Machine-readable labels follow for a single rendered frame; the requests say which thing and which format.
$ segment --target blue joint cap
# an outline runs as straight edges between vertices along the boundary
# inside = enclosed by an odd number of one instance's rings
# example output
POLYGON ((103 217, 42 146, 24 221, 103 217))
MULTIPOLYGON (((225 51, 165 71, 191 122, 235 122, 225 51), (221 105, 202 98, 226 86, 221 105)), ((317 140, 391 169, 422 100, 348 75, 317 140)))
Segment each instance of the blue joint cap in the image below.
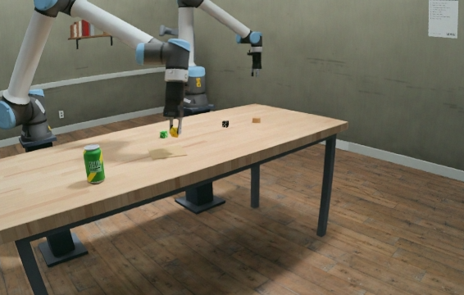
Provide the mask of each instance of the blue joint cap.
POLYGON ((206 74, 205 68, 202 66, 190 66, 189 77, 200 78, 206 74))
POLYGON ((40 11, 46 11, 52 8, 55 3, 57 3, 57 0, 34 0, 35 8, 40 11))
POLYGON ((250 43, 258 43, 262 39, 263 34, 261 32, 252 32, 250 33, 250 43))
POLYGON ((137 44, 137 48, 135 49, 135 61, 138 65, 144 64, 144 43, 137 44))
POLYGON ((188 41, 185 41, 183 39, 169 39, 168 43, 172 43, 174 45, 177 45, 184 50, 190 52, 190 43, 188 41))
POLYGON ((31 95, 39 95, 44 98, 44 91, 42 89, 32 89, 28 92, 31 95))
POLYGON ((0 129, 12 129, 16 126, 16 116, 7 103, 0 101, 0 129))

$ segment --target can label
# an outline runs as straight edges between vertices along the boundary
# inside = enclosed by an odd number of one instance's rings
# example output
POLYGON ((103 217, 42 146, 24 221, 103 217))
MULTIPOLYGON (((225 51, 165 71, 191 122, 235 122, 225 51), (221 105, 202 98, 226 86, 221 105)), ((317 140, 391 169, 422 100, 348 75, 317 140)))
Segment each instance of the can label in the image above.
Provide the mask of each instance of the can label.
POLYGON ((91 184, 99 184, 104 180, 104 164, 101 148, 98 145, 84 147, 84 167, 86 177, 91 184))

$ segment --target white wall trim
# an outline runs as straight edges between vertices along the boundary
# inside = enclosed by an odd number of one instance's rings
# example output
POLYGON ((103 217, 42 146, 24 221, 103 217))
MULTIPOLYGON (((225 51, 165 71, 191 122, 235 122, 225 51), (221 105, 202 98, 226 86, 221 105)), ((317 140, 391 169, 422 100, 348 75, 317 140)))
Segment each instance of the white wall trim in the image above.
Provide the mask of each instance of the white wall trim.
POLYGON ((394 164, 411 167, 414 169, 422 170, 425 172, 464 182, 464 171, 462 170, 442 166, 428 161, 418 160, 412 157, 399 155, 393 152, 383 151, 373 147, 366 147, 357 143, 346 142, 339 139, 336 140, 336 147, 344 151, 355 152, 363 156, 373 157, 375 159, 383 161, 389 161, 394 164))
MULTIPOLYGON (((165 71, 164 67, 142 69, 142 70, 129 70, 129 71, 118 72, 118 73, 94 75, 94 76, 82 77, 82 78, 77 78, 77 79, 68 79, 68 80, 63 80, 63 81, 38 84, 38 85, 33 85, 32 87, 30 87, 30 89, 52 89, 52 88, 70 86, 70 85, 75 85, 75 84, 102 81, 106 79, 115 79, 115 78, 130 77, 130 76, 135 76, 135 75, 162 73, 164 71, 165 71)), ((4 90, 0 91, 0 97, 2 97, 3 92, 4 90)))
MULTIPOLYGON (((76 130, 87 129, 87 128, 115 123, 115 122, 119 122, 123 120, 139 118, 142 116, 161 114, 162 112, 163 112, 163 107, 155 107, 155 108, 144 110, 144 111, 135 111, 135 112, 131 112, 131 113, 123 114, 123 115, 111 116, 108 118, 102 118, 102 119, 97 119, 97 120, 81 122, 81 123, 77 123, 73 125, 57 127, 57 128, 53 128, 52 132, 55 135, 64 134, 64 133, 68 133, 68 132, 72 132, 76 130)), ((19 143, 18 136, 14 138, 3 139, 3 140, 0 140, 0 148, 4 148, 4 147, 11 146, 11 145, 18 144, 18 143, 19 143)))

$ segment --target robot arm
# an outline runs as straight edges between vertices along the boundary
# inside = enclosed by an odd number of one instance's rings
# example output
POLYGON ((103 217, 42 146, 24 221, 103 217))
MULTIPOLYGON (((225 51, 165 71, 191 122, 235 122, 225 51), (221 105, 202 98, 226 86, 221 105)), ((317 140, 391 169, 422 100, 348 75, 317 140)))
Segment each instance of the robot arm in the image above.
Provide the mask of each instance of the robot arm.
POLYGON ((252 56, 252 76, 259 75, 259 70, 262 68, 262 33, 252 32, 246 25, 243 25, 239 20, 236 20, 233 16, 218 7, 211 0, 178 0, 178 5, 180 8, 194 7, 202 9, 207 14, 218 20, 221 24, 233 30, 237 34, 237 43, 250 44, 251 50, 248 55, 252 56))
POLYGON ((55 140, 48 128, 42 104, 29 94, 29 90, 53 22, 58 13, 63 12, 89 21, 136 49, 138 63, 166 65, 164 116, 171 118, 171 126, 174 119, 179 119, 180 134, 184 83, 188 81, 188 42, 170 39, 168 43, 163 43, 87 0, 34 0, 34 5, 35 11, 26 30, 10 85, 0 101, 0 128, 12 129, 23 125, 20 141, 24 147, 55 140))

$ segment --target poster on wall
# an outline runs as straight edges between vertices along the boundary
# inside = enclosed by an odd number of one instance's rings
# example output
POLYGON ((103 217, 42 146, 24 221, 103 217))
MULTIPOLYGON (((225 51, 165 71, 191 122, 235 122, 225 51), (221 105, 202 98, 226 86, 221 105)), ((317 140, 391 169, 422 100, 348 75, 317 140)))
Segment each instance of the poster on wall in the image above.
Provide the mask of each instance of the poster on wall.
POLYGON ((429 0, 429 36, 458 38, 458 0, 429 0))

